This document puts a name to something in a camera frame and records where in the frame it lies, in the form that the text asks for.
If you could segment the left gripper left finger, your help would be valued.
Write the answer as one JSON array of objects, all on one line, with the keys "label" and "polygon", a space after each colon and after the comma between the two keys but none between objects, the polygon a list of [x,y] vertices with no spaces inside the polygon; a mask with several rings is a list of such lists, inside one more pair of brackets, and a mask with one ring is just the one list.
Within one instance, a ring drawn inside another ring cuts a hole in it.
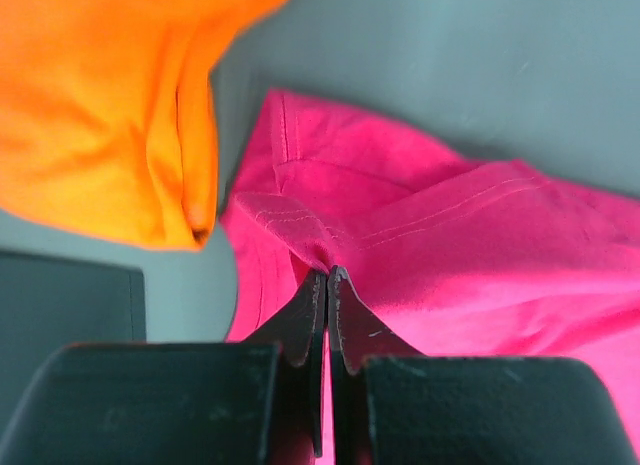
[{"label": "left gripper left finger", "polygon": [[76,344],[39,368],[5,464],[311,464],[322,455],[325,274],[234,343]]}]

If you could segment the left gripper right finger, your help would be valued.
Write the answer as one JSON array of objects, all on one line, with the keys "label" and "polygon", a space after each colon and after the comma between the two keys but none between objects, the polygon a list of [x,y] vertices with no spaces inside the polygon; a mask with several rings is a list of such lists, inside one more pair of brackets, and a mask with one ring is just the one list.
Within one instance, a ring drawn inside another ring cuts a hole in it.
[{"label": "left gripper right finger", "polygon": [[559,357],[420,353],[359,298],[327,281],[338,464],[635,464],[611,396]]}]

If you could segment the magenta t shirt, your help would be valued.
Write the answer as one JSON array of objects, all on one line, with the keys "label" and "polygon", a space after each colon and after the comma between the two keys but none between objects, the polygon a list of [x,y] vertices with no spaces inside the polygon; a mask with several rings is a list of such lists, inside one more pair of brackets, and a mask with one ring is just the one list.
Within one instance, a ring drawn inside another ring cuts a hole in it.
[{"label": "magenta t shirt", "polygon": [[588,364],[639,440],[639,203],[400,121],[275,89],[221,218],[237,341],[311,269],[344,267],[420,352]]}]

